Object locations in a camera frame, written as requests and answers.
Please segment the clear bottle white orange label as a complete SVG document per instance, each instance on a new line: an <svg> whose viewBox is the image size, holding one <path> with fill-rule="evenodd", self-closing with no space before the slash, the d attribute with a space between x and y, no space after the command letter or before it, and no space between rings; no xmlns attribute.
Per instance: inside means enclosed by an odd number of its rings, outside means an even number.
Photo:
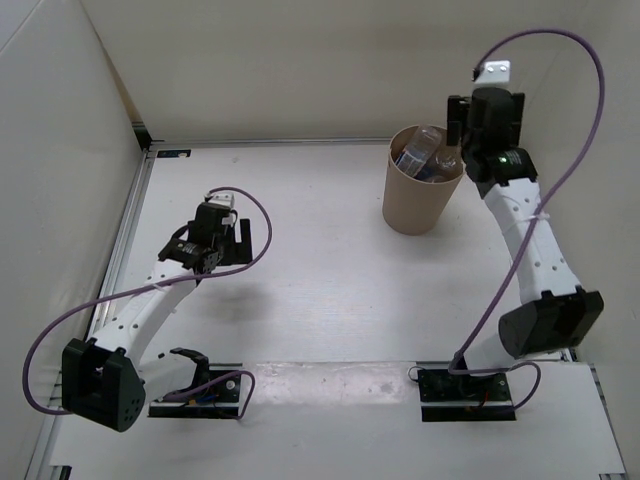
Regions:
<svg viewBox="0 0 640 480"><path fill-rule="evenodd" d="M415 177L436 153L442 134L432 126L419 126L403 147L395 165L409 177Z"/></svg>

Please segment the clear plastic bottle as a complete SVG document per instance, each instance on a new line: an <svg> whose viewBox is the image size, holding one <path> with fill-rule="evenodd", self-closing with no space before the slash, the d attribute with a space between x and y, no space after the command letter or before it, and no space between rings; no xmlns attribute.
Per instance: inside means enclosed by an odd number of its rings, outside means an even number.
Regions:
<svg viewBox="0 0 640 480"><path fill-rule="evenodd" d="M435 167L438 175L453 179L459 175L461 160L451 150L439 150L435 155Z"/></svg>

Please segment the blue label Pocari Sweat bottle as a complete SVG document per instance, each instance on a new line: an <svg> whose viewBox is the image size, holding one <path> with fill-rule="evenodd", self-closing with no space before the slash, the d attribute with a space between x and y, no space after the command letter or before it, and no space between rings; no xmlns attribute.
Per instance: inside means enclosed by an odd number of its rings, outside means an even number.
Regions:
<svg viewBox="0 0 640 480"><path fill-rule="evenodd" d="M449 177L440 171L425 168L416 175L415 179L426 183L441 183L447 182Z"/></svg>

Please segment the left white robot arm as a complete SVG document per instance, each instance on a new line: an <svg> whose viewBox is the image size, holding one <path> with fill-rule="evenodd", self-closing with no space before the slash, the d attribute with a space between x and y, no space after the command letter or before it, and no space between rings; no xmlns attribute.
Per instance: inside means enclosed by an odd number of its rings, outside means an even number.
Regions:
<svg viewBox="0 0 640 480"><path fill-rule="evenodd" d="M240 219L230 192L202 202L193 220L174 233L147 278L107 326L90 339L71 340L62 353L62 406L75 415L124 432L147 404L212 404L237 395L241 376L215 371L208 357L175 347L147 360L144 352L199 275L253 259L250 222Z"/></svg>

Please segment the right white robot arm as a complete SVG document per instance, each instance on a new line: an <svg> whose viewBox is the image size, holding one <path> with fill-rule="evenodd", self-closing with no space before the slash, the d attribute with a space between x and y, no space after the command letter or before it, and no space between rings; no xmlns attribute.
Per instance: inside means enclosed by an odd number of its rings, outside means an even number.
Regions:
<svg viewBox="0 0 640 480"><path fill-rule="evenodd" d="M464 400L484 389L485 376L520 368L538 354L579 346L604 310L601 293L584 288L553 233L534 162L519 145L523 110L523 94L498 87L447 100L446 142L459 148L511 256L498 292L516 282L521 302L498 319L495 333L479 341L500 301L494 297L454 354L449 387Z"/></svg>

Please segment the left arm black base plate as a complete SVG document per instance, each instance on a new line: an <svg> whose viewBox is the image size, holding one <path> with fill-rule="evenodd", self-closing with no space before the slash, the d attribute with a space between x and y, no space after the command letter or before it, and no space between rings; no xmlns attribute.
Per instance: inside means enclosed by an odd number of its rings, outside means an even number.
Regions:
<svg viewBox="0 0 640 480"><path fill-rule="evenodd" d="M235 419L240 413L241 388L246 385L247 381L235 375L178 403L153 402L148 407L147 416L160 419Z"/></svg>

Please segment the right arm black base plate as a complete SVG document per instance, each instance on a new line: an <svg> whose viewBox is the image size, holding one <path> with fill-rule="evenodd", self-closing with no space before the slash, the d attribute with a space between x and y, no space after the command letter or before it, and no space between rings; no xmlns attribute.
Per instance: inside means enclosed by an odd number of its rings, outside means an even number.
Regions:
<svg viewBox="0 0 640 480"><path fill-rule="evenodd" d="M419 390L424 423L505 422L516 414L507 377L451 375L444 364L412 365L407 376Z"/></svg>

